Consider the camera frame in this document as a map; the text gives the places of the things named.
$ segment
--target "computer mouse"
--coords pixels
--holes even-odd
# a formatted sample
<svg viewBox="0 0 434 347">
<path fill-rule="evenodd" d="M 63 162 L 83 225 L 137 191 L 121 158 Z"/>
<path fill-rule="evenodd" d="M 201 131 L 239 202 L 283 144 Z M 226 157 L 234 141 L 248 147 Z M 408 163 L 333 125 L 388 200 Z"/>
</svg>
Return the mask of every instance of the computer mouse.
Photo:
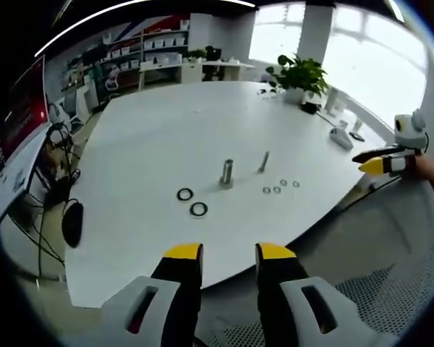
<svg viewBox="0 0 434 347">
<path fill-rule="evenodd" d="M 84 206 L 80 202 L 75 202 L 67 208 L 61 222 L 64 240 L 72 248 L 77 247 L 80 242 L 83 213 Z"/>
</svg>

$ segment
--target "white pillar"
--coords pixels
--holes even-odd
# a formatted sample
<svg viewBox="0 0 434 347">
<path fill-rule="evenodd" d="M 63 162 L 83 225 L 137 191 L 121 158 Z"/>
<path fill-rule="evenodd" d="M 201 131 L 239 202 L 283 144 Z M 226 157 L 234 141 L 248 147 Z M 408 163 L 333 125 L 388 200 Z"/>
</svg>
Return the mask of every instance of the white pillar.
<svg viewBox="0 0 434 347">
<path fill-rule="evenodd" d="M 331 31 L 333 10 L 333 7 L 309 5 L 305 7 L 302 34 L 297 49 L 299 58 L 312 58 L 323 63 Z"/>
</svg>

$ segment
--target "metal bolt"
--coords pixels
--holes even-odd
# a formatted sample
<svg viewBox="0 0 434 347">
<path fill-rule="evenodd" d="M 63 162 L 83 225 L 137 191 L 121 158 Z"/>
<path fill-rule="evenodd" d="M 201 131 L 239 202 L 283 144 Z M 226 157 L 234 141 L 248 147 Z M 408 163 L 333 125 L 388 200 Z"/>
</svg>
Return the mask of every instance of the metal bolt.
<svg viewBox="0 0 434 347">
<path fill-rule="evenodd" d="M 263 156 L 262 165 L 259 167 L 258 172 L 262 173 L 265 170 L 265 166 L 267 165 L 268 155 L 269 152 L 265 152 L 265 155 Z"/>
<path fill-rule="evenodd" d="M 224 163 L 224 172 L 222 177 L 218 181 L 220 187 L 224 189 L 230 189 L 233 187 L 233 178 L 231 177 L 231 172 L 233 170 L 233 160 L 227 159 Z"/>
</svg>

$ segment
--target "black o-ring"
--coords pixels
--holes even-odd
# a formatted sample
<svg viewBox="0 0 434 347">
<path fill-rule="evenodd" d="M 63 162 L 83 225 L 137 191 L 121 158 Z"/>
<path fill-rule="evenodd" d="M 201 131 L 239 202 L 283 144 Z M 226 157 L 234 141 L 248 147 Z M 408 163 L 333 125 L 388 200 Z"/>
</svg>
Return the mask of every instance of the black o-ring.
<svg viewBox="0 0 434 347">
<path fill-rule="evenodd" d="M 195 212 L 195 207 L 196 206 L 202 206 L 204 211 L 201 214 L 197 214 Z M 190 207 L 190 214 L 195 216 L 195 217 L 203 217 L 206 213 L 208 212 L 208 206 L 204 203 L 204 202 L 195 202 L 193 205 L 191 205 Z"/>
<path fill-rule="evenodd" d="M 190 197 L 188 198 L 188 199 L 184 199 L 183 197 L 182 197 L 182 192 L 188 192 L 189 194 L 190 194 Z M 188 200 L 191 200 L 191 198 L 193 197 L 193 191 L 190 189 L 190 188 L 181 188 L 178 192 L 177 192 L 177 194 L 176 194 L 176 198 L 178 199 L 178 200 L 180 200 L 180 201 L 188 201 Z"/>
</svg>

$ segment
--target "desk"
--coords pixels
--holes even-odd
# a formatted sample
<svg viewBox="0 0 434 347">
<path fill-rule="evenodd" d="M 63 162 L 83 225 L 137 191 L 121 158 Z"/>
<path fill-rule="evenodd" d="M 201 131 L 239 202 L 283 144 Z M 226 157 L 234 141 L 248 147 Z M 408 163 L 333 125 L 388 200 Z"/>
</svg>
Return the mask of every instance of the desk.
<svg viewBox="0 0 434 347">
<path fill-rule="evenodd" d="M 35 161 L 45 142 L 50 124 L 39 127 L 37 135 L 19 152 L 7 161 L 0 173 L 0 222 L 7 213 L 9 206 L 29 189 L 35 168 Z"/>
<path fill-rule="evenodd" d="M 173 85 L 112 100 L 79 164 L 71 198 L 84 205 L 78 248 L 66 247 L 72 304 L 100 307 L 163 253 L 204 244 L 203 288 L 255 264 L 259 241 L 288 244 L 319 221 L 363 173 L 352 157 L 376 147 L 342 150 L 318 116 L 258 95 L 256 82 Z M 270 151 L 265 173 L 257 174 Z M 234 187 L 222 191 L 224 161 L 234 160 Z M 263 187 L 280 186 L 280 194 Z M 300 183 L 299 188 L 292 186 Z M 195 219 L 177 191 L 209 211 Z"/>
<path fill-rule="evenodd" d="M 142 90 L 145 85 L 145 73 L 161 69 L 179 69 L 180 83 L 195 83 L 203 80 L 203 66 L 225 67 L 225 81 L 244 81 L 253 80 L 251 78 L 255 67 L 249 64 L 231 63 L 228 61 L 203 61 L 200 63 L 182 64 L 152 64 L 149 67 L 140 67 L 140 81 L 138 90 Z"/>
</svg>

